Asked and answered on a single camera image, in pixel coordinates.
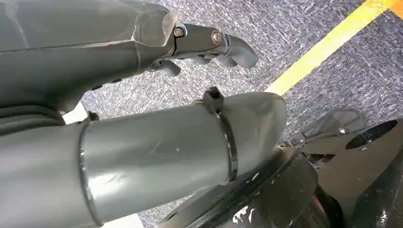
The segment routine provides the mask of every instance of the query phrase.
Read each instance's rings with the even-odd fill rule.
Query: yellow stripe
[[[325,38],[313,46],[287,71],[285,71],[265,92],[283,95],[302,78],[346,43],[357,32],[381,15],[396,0],[367,0],[346,19],[330,31]]]
[[[391,7],[390,10],[403,19],[403,0],[397,0]]]

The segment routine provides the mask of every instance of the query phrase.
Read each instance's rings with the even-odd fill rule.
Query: gray carpet
[[[262,91],[354,11],[362,0],[153,0],[180,20],[241,37],[259,55],[253,69],[177,61],[169,78],[145,73],[88,92],[84,106],[111,118],[189,104],[209,86],[225,95]],[[352,109],[369,124],[403,115],[403,20],[387,11],[332,54],[287,94],[284,138],[333,109]],[[140,213],[147,228],[179,202]]]

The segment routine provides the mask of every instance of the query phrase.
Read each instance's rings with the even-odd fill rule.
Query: gray cylindrical tube
[[[226,98],[238,174],[269,159],[285,125],[284,100],[271,93]],[[228,142],[202,105],[91,123],[83,168],[98,220],[108,222],[226,181]]]
[[[0,137],[0,227],[96,227],[80,183],[77,145],[83,126]]]

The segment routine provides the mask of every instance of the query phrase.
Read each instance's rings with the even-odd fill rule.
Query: gray robotic forearm
[[[65,26],[65,20],[73,20],[66,15],[77,6],[40,2],[51,3],[47,7],[53,10],[66,9],[63,22],[53,23]],[[144,39],[151,37],[146,36],[153,33],[149,30],[144,36],[135,31],[126,37],[130,26],[119,30],[121,37],[110,38],[106,34],[115,34],[116,28],[104,33],[95,29],[105,15],[137,13],[136,20],[142,21],[141,12],[163,19],[169,14],[153,4],[83,2],[87,7],[83,12],[92,16],[92,7],[101,4],[98,14],[88,18],[100,21],[86,28],[92,29],[87,34],[103,36],[60,40],[52,33],[54,37],[44,38],[50,46],[43,46],[44,41],[29,29],[40,28],[39,19],[28,19],[38,16],[35,12],[41,12],[41,5],[0,3],[8,10],[0,13],[5,19],[0,31],[8,22],[23,27],[16,35],[21,44],[9,39],[12,48],[4,43],[0,47],[2,226],[102,226],[200,188],[231,182],[272,156],[285,125],[286,107],[281,97],[270,93],[224,99],[218,90],[210,90],[202,104],[64,125],[60,113],[72,110],[84,92],[144,71],[162,70],[175,76],[179,68],[172,59],[206,64],[217,58],[228,67],[247,68],[257,62],[243,40],[191,24],[173,25],[166,40],[150,38],[153,45]],[[129,15],[111,18],[125,21]]]

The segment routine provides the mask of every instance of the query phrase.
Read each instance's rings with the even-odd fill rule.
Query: circular hole
[[[373,142],[382,136],[384,136],[386,133],[388,133],[390,130],[392,130],[395,126],[397,125],[397,120],[391,120],[385,123],[381,123],[380,125],[377,125],[371,129],[366,130],[365,132],[357,135],[355,138],[353,138],[345,148],[347,150],[354,149],[363,145],[366,145],[370,142]]]

